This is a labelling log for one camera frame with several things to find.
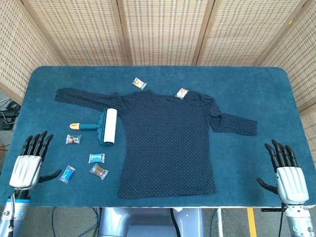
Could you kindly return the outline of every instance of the lint roller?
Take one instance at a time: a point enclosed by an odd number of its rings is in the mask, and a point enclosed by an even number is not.
[[[74,130],[96,129],[100,144],[114,144],[117,115],[118,111],[116,109],[104,109],[97,124],[72,123],[69,127]]]

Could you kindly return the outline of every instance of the floor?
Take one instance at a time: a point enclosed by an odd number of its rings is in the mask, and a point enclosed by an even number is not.
[[[12,131],[0,131],[0,143],[10,144]],[[0,158],[0,171],[2,170],[7,152]],[[21,237],[50,237],[52,231],[53,207],[31,207],[22,228]],[[215,209],[205,209],[205,236],[210,235],[211,219]],[[316,208],[310,209],[313,223],[316,223]],[[258,237],[277,236],[280,213],[262,213],[260,209],[254,210],[256,234]],[[223,231],[225,237],[250,237],[247,209],[222,209]],[[56,208],[54,211],[54,229],[57,237],[77,237],[90,229],[96,223],[95,213],[90,208]],[[93,231],[83,235],[91,237]],[[217,222],[214,222],[213,236],[217,237]],[[282,237],[289,236],[286,218],[283,220]]]

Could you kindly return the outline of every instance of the navy polka dot shirt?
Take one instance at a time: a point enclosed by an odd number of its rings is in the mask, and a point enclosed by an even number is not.
[[[256,135],[257,122],[223,114],[214,98],[189,91],[183,100],[149,91],[111,96],[59,89],[56,101],[103,111],[114,108],[126,132],[121,198],[176,197],[216,192],[209,155],[215,132]]]

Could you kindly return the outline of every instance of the blue cable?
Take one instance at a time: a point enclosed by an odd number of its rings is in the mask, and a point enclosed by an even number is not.
[[[53,211],[51,213],[51,227],[53,229],[53,234],[54,234],[54,237],[56,237],[56,234],[55,234],[55,229],[54,229],[54,211],[55,211],[56,207],[53,208]]]
[[[214,223],[214,220],[215,220],[215,216],[217,215],[217,210],[215,210],[214,214],[213,214],[213,217],[212,217],[212,222],[211,222],[211,237],[213,237],[213,223]]]
[[[85,235],[86,233],[92,231],[97,225],[98,225],[98,219],[99,219],[99,215],[98,212],[92,207],[92,210],[95,213],[95,219],[96,219],[96,223],[94,224],[94,226],[92,226],[89,230],[85,231],[84,233],[82,233],[81,235],[79,235],[79,237]]]

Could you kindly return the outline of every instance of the table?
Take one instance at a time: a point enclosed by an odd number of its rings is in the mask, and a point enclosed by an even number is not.
[[[119,177],[125,158],[125,134],[117,121],[116,142],[100,145],[95,130],[74,131],[73,122],[97,123],[100,112],[54,101],[59,88],[102,94],[139,91],[135,77],[147,82],[144,90],[176,94],[181,88],[208,94],[222,112],[258,121],[256,136],[214,133],[210,128],[210,155],[217,193],[188,197],[118,198]],[[76,168],[69,184],[58,179],[39,184],[30,192],[33,206],[229,207],[280,206],[278,196],[262,189],[256,178],[275,185],[276,178],[264,143],[276,139],[289,144],[302,167],[310,200],[316,204],[316,171],[303,132],[288,76],[281,68],[201,66],[43,66],[37,68],[25,94],[10,152],[0,177],[0,204],[12,193],[9,179],[24,140],[47,130],[54,134],[41,174]],[[79,145],[66,145],[67,134],[81,134]],[[105,153],[101,166],[109,170],[101,181],[89,173],[90,153]]]

